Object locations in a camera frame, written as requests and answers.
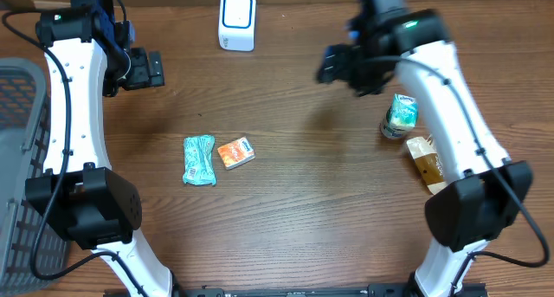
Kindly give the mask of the teal tissue pack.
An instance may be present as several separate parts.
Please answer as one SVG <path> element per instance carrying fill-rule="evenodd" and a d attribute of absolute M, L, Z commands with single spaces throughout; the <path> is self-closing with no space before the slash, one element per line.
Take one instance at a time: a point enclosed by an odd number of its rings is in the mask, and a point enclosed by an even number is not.
<path fill-rule="evenodd" d="M 413 129 L 416 126 L 418 115 L 418 104 L 416 99 L 402 94 L 395 94 L 393 96 L 390 108 L 385 114 L 385 116 L 396 117 L 410 123 Z"/>
<path fill-rule="evenodd" d="M 183 182 L 185 184 L 216 185 L 212 160 L 215 141 L 213 135 L 192 136 L 184 139 Z"/>

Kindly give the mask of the green lid jar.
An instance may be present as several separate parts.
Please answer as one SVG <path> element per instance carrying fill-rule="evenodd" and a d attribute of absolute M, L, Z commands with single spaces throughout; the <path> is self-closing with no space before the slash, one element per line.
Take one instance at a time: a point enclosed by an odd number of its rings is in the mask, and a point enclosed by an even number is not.
<path fill-rule="evenodd" d="M 380 124 L 381 133 L 388 139 L 402 139 L 412 129 L 410 123 L 396 117 L 385 116 Z"/>

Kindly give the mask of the brown snack bag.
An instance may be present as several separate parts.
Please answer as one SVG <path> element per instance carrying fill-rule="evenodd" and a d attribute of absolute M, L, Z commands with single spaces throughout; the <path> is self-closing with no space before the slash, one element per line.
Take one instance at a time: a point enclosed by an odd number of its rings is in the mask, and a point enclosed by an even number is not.
<path fill-rule="evenodd" d="M 433 137 L 414 137 L 406 141 L 406 146 L 429 192 L 435 195 L 443 190 L 447 183 Z"/>

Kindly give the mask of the orange tissue pack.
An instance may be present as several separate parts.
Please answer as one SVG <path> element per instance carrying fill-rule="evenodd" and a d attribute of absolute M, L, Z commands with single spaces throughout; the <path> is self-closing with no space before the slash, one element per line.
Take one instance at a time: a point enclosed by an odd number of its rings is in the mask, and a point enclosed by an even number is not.
<path fill-rule="evenodd" d="M 254 147 L 246 137 L 241 137 L 217 148 L 227 170 L 234 169 L 255 158 Z"/>

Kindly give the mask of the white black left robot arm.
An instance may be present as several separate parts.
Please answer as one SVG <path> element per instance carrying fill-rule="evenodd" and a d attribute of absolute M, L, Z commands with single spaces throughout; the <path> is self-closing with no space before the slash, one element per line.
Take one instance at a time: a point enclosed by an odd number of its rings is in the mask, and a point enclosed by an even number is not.
<path fill-rule="evenodd" d="M 43 175 L 25 195 L 63 240 L 103 259 L 131 296 L 173 296 L 172 272 L 141 230 L 137 188 L 115 173 L 104 138 L 102 101 L 120 89 L 164 85 L 161 56 L 133 46 L 120 0 L 70 0 L 35 26 L 50 78 L 50 137 Z"/>

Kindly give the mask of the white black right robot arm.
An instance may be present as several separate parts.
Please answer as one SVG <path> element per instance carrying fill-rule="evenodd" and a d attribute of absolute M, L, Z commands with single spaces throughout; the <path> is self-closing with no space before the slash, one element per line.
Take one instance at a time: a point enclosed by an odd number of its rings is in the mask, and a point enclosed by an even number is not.
<path fill-rule="evenodd" d="M 435 139 L 446 186 L 425 205 L 432 235 L 423 263 L 401 296 L 482 296 L 463 280 L 473 259 L 517 216 L 532 172 L 514 162 L 484 121 L 467 87 L 441 17 L 433 10 L 364 11 L 350 23 L 351 44 L 332 45 L 317 73 L 320 83 L 345 81 L 360 95 L 379 94 L 396 77 L 420 109 Z"/>

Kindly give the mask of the white barcode scanner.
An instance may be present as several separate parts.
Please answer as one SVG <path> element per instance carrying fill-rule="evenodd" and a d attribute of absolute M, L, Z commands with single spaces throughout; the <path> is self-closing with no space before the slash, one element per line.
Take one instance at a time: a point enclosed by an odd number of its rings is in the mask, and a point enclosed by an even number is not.
<path fill-rule="evenodd" d="M 228 51 L 254 50 L 256 0 L 220 0 L 218 38 Z"/>

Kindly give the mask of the dark grey plastic basket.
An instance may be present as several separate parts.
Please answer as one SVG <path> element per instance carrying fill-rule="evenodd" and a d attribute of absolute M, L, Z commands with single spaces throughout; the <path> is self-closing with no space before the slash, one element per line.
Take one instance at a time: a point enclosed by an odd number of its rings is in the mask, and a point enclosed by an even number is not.
<path fill-rule="evenodd" d="M 49 98 L 42 69 L 23 58 L 1 60 L 1 295 L 44 289 L 29 258 L 41 215 L 25 182 L 42 175 L 49 142 Z"/>

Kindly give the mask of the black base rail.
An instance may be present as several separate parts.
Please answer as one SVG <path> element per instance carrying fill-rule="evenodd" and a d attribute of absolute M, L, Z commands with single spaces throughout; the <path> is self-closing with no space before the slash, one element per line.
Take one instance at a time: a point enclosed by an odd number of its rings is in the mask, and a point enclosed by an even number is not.
<path fill-rule="evenodd" d="M 262 289 L 224 291 L 221 288 L 179 288 L 171 296 L 180 297 L 416 297 L 405 284 L 371 284 L 368 287 L 332 287 L 316 289 Z"/>

